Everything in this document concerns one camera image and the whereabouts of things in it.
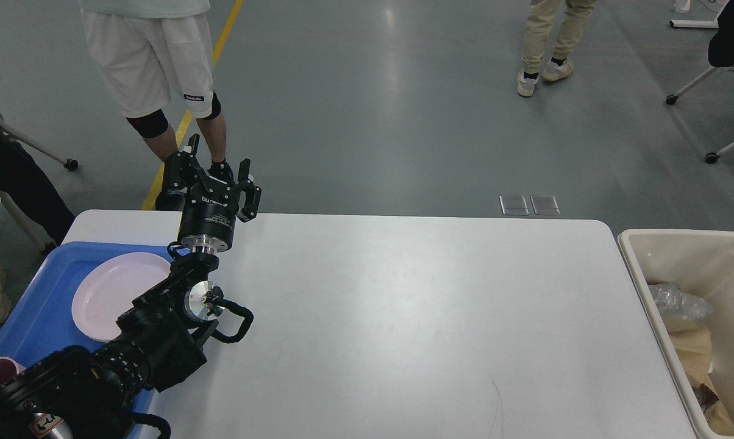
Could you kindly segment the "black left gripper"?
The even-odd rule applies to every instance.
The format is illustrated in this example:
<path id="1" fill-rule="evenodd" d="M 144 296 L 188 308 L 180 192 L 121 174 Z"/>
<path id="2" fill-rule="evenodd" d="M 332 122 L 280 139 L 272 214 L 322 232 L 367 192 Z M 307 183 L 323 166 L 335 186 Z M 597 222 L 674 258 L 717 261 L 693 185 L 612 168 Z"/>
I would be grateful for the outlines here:
<path id="1" fill-rule="evenodd" d="M 252 161 L 239 163 L 229 182 L 210 178 L 197 159 L 200 134 L 193 134 L 183 149 L 164 161 L 162 201 L 182 202 L 177 241 L 193 252 L 211 254 L 232 248 L 236 219 L 256 218 L 262 188 L 252 175 Z"/>

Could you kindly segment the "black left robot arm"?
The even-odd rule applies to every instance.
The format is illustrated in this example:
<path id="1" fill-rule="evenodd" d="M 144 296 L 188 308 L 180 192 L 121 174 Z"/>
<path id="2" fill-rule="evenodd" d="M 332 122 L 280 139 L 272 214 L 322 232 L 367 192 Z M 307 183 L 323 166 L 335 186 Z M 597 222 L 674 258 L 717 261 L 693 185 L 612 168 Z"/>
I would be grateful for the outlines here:
<path id="1" fill-rule="evenodd" d="M 136 425 L 169 438 L 166 419 L 133 410 L 136 397 L 185 381 L 206 363 L 209 339 L 238 343 L 247 334 L 252 311 L 208 277 L 232 248 L 237 222 L 255 219 L 262 189 L 250 159 L 222 179 L 205 172 L 199 139 L 165 162 L 164 184 L 184 191 L 168 276 L 132 300 L 117 317 L 119 335 L 102 347 L 61 348 L 1 383 L 0 438 L 126 438 Z"/>

